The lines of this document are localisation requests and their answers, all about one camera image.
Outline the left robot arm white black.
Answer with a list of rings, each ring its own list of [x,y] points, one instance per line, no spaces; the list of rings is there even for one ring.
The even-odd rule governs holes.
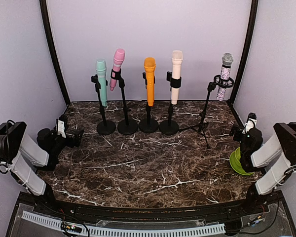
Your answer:
[[[44,128],[33,140],[23,121],[8,120],[0,125],[0,173],[12,177],[37,201],[49,215],[56,215],[60,205],[51,186],[36,174],[37,170],[53,171],[65,147],[79,147],[83,130],[67,134],[67,122],[58,119],[54,129]]]

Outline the black tripod stand with shock mount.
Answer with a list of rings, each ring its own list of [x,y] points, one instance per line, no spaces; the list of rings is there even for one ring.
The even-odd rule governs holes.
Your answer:
[[[206,113],[207,113],[207,107],[208,107],[210,94],[217,86],[221,87],[223,89],[232,88],[234,86],[234,80],[231,77],[229,77],[228,79],[221,79],[220,75],[214,76],[213,81],[209,82],[208,87],[207,87],[208,93],[207,93],[204,109],[199,114],[201,116],[200,123],[198,123],[197,125],[194,125],[194,126],[189,126],[186,128],[179,129],[179,132],[183,132],[183,131],[192,129],[193,131],[196,131],[198,134],[202,135],[205,138],[207,149],[210,148],[209,143],[207,141],[207,136],[205,133],[205,128],[207,127],[208,124],[205,123],[204,120],[205,120]]]

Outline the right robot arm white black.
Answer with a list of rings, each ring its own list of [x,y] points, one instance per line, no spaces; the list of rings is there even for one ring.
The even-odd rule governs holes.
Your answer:
[[[253,214],[260,208],[263,196],[272,194],[296,172],[296,122],[276,123],[273,129],[266,142],[254,119],[249,119],[244,128],[234,125],[230,131],[240,144],[229,157],[234,171],[247,176],[268,168],[247,190],[241,205],[246,214]]]

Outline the glitter microphone with silver grille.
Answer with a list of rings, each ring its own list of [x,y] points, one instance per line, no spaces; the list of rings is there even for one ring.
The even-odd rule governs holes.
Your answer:
[[[231,65],[234,59],[231,53],[225,53],[222,56],[222,68],[219,78],[219,87],[217,91],[217,100],[222,101],[225,97],[226,89],[229,84]]]

